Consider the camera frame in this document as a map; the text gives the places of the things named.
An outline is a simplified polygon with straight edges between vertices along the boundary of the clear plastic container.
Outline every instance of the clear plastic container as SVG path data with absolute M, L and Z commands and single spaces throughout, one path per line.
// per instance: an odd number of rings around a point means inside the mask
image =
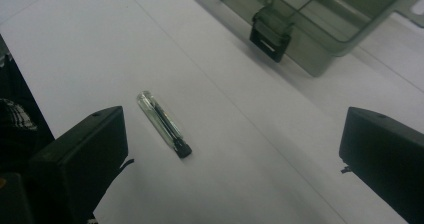
M 418 0 L 221 1 L 252 24 L 259 36 L 251 40 L 271 58 L 279 62 L 285 52 L 312 76 L 321 75 L 393 11 L 424 27 L 424 17 L 410 11 Z

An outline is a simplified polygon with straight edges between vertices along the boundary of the transparent plastic tray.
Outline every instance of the transparent plastic tray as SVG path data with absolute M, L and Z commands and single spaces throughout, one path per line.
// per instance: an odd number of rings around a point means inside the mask
M 288 54 L 312 76 L 348 53 L 393 11 L 420 27 L 418 0 L 220 0 L 252 25 L 250 39 L 276 62 Z

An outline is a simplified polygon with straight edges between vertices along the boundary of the black device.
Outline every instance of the black device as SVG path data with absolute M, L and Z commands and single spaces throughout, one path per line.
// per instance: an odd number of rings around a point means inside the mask
M 409 223 L 424 223 L 424 135 L 369 110 L 348 110 L 340 157 Z
M 40 191 L 51 198 L 48 205 L 60 213 L 61 223 L 79 224 L 91 217 L 127 155 L 123 109 L 118 106 L 89 115 L 38 152 L 29 169 Z M 40 199 L 35 198 L 33 206 Z

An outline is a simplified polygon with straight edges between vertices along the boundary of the white table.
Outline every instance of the white table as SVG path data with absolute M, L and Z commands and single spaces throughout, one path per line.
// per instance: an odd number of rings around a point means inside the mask
M 0 0 L 0 32 L 53 134 L 124 107 L 135 164 L 108 223 L 402 223 L 338 157 L 349 106 L 424 131 L 424 32 L 393 16 L 319 78 L 273 64 L 194 0 Z M 159 97 L 180 160 L 135 98 Z

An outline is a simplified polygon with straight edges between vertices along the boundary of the white table surface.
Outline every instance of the white table surface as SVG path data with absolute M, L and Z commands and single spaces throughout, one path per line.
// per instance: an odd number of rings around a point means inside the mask
M 108 223 L 403 223 L 345 166 L 349 106 L 424 131 L 424 32 L 394 15 L 319 78 L 274 64 L 216 0 L 0 0 L 0 33 L 55 137 L 122 105 L 135 164 L 95 211 Z M 159 97 L 180 160 L 135 98 Z

